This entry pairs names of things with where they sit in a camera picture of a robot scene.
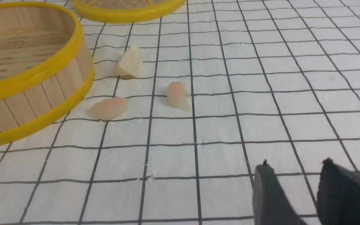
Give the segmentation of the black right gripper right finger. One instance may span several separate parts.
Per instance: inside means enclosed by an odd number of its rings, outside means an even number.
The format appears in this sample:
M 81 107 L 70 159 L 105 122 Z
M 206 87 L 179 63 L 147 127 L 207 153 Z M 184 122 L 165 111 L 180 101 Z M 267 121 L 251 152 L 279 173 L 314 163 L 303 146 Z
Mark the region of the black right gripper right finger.
M 360 175 L 323 161 L 317 192 L 317 214 L 323 225 L 360 225 Z

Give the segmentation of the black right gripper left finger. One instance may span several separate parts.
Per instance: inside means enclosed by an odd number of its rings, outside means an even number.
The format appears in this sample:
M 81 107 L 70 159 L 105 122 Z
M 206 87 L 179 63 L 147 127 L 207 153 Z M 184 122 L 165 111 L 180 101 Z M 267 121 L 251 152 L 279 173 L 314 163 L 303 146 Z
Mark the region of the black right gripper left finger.
M 252 206 L 256 225 L 306 224 L 291 206 L 267 160 L 255 168 Z

